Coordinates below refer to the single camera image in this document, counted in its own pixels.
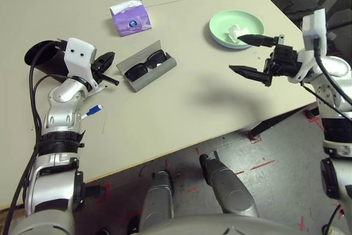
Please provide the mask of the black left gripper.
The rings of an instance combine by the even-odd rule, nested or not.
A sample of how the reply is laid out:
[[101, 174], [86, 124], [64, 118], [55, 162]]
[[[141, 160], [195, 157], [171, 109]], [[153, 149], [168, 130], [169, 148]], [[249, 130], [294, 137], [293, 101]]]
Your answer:
[[106, 67], [110, 67], [111, 64], [113, 63], [115, 57], [114, 52], [107, 52], [105, 54], [102, 54], [99, 56], [91, 65], [91, 73], [93, 79], [97, 83], [101, 83], [102, 81], [106, 81], [108, 83], [111, 83], [115, 86], [119, 85], [119, 81], [104, 75], [104, 72], [106, 71]]

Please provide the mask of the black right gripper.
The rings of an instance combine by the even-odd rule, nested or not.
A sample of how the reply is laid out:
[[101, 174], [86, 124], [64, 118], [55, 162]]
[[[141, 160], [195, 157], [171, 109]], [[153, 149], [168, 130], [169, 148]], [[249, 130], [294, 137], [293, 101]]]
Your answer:
[[270, 58], [266, 59], [264, 71], [242, 65], [230, 65], [229, 68], [247, 78], [259, 81], [265, 86], [271, 86], [273, 76], [295, 77], [302, 63], [298, 61], [298, 53], [291, 46], [284, 45], [284, 35], [268, 37], [264, 35], [246, 34], [237, 37], [238, 40], [252, 46], [275, 46]]

